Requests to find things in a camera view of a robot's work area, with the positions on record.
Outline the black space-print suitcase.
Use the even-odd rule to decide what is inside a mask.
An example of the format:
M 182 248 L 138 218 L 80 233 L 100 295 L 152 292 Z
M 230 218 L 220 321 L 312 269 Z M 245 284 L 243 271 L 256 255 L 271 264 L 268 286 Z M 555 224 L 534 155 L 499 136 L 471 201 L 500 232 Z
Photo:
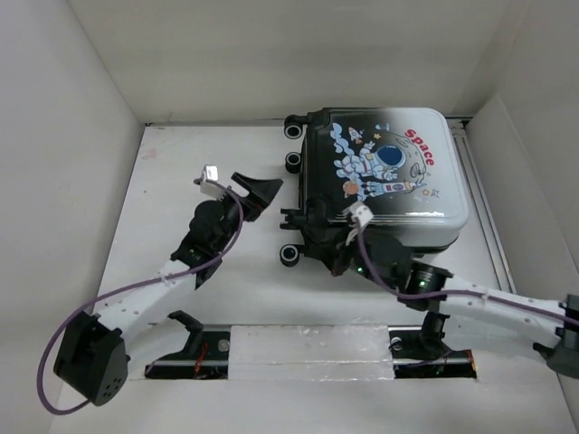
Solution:
M 299 179 L 298 206 L 282 210 L 280 227 L 303 239 L 280 248 L 284 266 L 302 257 L 330 261 L 356 202 L 374 215 L 367 242 L 391 235 L 423 255 L 459 238 L 470 210 L 451 130 L 437 110 L 323 108 L 288 115 L 283 133 L 301 148 L 285 156 Z

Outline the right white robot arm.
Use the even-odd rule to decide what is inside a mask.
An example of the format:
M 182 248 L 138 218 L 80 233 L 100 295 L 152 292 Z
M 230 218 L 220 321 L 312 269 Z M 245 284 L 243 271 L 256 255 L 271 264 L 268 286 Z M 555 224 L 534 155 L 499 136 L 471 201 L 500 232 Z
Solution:
M 418 345 L 430 359 L 452 350 L 481 349 L 544 363 L 578 376 L 578 296 L 549 300 L 477 285 L 449 270 L 420 262 L 396 238 L 367 243 L 342 237 L 331 270 L 352 267 L 412 310 L 425 313 Z

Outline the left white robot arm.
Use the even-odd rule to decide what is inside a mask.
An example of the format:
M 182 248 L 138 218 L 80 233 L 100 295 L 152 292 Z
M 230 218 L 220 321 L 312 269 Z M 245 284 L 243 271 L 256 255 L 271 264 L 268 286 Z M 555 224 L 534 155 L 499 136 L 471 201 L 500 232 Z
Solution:
M 151 279 L 114 291 L 118 301 L 95 313 L 79 308 L 62 326 L 53 371 L 94 406 L 111 401 L 128 378 L 136 338 L 166 319 L 180 322 L 170 347 L 182 358 L 201 350 L 202 325 L 178 308 L 191 289 L 200 288 L 222 265 L 246 222 L 256 221 L 283 185 L 280 179 L 253 179 L 234 173 L 241 196 L 203 173 L 195 184 L 207 195 L 166 264 Z

